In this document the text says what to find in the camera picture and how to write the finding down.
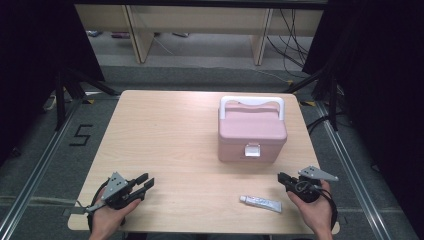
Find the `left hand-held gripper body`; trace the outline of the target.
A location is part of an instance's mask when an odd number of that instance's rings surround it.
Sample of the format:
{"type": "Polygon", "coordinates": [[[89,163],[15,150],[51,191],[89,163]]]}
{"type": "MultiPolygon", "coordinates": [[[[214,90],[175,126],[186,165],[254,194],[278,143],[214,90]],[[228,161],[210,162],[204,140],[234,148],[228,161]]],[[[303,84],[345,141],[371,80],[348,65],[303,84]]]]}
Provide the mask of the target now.
{"type": "Polygon", "coordinates": [[[118,172],[109,178],[101,200],[110,208],[120,210],[136,199],[133,187],[128,186],[130,180],[124,179],[118,172]]]}

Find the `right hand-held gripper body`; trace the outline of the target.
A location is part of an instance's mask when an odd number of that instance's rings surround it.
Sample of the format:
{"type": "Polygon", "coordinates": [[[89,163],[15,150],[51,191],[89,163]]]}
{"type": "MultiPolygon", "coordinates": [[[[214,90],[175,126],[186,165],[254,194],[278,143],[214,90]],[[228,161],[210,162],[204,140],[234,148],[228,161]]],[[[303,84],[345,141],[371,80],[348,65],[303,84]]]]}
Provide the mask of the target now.
{"type": "Polygon", "coordinates": [[[294,179],[294,193],[304,202],[316,201],[322,191],[322,180],[336,182],[339,178],[315,166],[308,166],[298,171],[294,179]]]}

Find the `white ointment tube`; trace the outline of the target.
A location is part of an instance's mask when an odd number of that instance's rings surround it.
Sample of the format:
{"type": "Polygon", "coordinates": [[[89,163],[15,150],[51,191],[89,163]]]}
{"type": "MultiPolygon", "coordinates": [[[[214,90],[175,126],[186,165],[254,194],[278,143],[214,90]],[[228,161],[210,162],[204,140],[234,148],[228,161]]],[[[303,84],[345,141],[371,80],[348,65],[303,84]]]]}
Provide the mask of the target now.
{"type": "Polygon", "coordinates": [[[269,211],[273,211],[276,213],[282,212],[282,204],[280,201],[273,201],[269,199],[264,199],[255,196],[245,196],[242,195],[239,197],[239,200],[249,206],[258,207],[262,209],[266,209],[269,211]]]}

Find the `pink box with white handle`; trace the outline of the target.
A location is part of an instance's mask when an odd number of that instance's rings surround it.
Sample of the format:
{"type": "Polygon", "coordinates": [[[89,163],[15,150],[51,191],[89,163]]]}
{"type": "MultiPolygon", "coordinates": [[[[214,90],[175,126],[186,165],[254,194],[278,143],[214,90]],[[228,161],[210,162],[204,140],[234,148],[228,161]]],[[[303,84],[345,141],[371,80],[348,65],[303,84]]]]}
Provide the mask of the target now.
{"type": "Polygon", "coordinates": [[[287,142],[281,97],[224,96],[218,109],[218,158],[223,162],[277,160],[287,142]]]}

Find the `person's right hand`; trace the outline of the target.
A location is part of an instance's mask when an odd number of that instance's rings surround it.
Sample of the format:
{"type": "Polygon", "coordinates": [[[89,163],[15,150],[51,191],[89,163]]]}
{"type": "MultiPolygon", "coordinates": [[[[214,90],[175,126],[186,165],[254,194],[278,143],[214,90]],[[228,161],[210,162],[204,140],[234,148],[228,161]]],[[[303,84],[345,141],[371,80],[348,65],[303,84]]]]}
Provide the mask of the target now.
{"type": "Polygon", "coordinates": [[[332,209],[330,203],[320,196],[312,203],[306,203],[291,191],[287,192],[289,199],[297,206],[305,224],[316,231],[331,231],[332,209]]]}

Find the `person's left hand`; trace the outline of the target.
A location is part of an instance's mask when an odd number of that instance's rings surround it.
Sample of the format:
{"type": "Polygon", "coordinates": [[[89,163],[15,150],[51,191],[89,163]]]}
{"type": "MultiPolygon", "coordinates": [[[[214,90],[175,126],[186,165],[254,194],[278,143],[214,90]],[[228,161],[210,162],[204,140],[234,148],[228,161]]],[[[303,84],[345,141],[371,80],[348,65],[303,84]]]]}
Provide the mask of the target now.
{"type": "Polygon", "coordinates": [[[120,210],[110,207],[97,210],[93,215],[91,234],[112,236],[119,229],[124,218],[133,212],[140,203],[141,200],[137,199],[120,210]]]}

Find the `black tape strip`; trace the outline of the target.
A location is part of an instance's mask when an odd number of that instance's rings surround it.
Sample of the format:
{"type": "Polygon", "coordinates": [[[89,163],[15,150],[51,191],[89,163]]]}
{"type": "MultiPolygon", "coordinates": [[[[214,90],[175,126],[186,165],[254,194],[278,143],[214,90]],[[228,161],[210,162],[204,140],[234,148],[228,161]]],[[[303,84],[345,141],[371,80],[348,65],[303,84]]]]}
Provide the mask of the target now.
{"type": "Polygon", "coordinates": [[[72,207],[72,208],[65,208],[62,212],[62,215],[65,217],[69,217],[73,214],[77,215],[84,215],[86,213],[86,209],[84,207],[72,207]]]}

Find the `black curtain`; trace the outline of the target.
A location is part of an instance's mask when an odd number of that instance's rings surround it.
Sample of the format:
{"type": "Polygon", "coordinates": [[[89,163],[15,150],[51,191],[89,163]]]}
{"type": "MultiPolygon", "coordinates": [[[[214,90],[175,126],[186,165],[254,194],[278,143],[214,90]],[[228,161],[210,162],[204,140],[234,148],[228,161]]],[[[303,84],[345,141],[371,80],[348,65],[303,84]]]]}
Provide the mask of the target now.
{"type": "Polygon", "coordinates": [[[324,66],[353,19],[336,77],[364,145],[424,238],[424,0],[328,0],[304,72],[324,66]]]}
{"type": "Polygon", "coordinates": [[[0,166],[65,67],[104,79],[72,0],[0,0],[0,166]]]}

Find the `light wooden desk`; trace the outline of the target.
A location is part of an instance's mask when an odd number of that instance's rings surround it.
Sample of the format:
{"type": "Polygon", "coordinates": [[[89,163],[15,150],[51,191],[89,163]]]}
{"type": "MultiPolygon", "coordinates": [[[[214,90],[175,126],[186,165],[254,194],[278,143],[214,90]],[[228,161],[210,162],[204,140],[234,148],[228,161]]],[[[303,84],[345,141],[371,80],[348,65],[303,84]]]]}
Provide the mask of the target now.
{"type": "Polygon", "coordinates": [[[312,37],[323,14],[321,10],[94,4],[78,4],[76,10],[87,30],[127,32],[139,63],[146,61],[156,33],[178,32],[248,35],[256,65],[262,63],[268,36],[312,37]]]}

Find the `metal floor rail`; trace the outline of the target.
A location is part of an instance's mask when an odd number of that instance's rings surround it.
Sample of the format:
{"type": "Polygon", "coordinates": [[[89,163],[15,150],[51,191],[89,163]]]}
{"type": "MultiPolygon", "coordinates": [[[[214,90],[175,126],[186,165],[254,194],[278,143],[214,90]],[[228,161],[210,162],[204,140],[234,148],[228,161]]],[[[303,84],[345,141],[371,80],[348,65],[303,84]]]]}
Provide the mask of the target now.
{"type": "Polygon", "coordinates": [[[19,189],[16,196],[10,198],[10,208],[0,220],[0,240],[9,240],[13,235],[81,103],[81,100],[73,100],[70,103],[68,110],[65,112],[63,123],[59,127],[55,127],[55,130],[48,138],[48,143],[43,149],[42,155],[38,158],[24,185],[19,189]]]}
{"type": "Polygon", "coordinates": [[[324,126],[376,239],[392,240],[391,234],[354,166],[339,133],[333,128],[333,125],[328,120],[325,120],[324,126]]]}

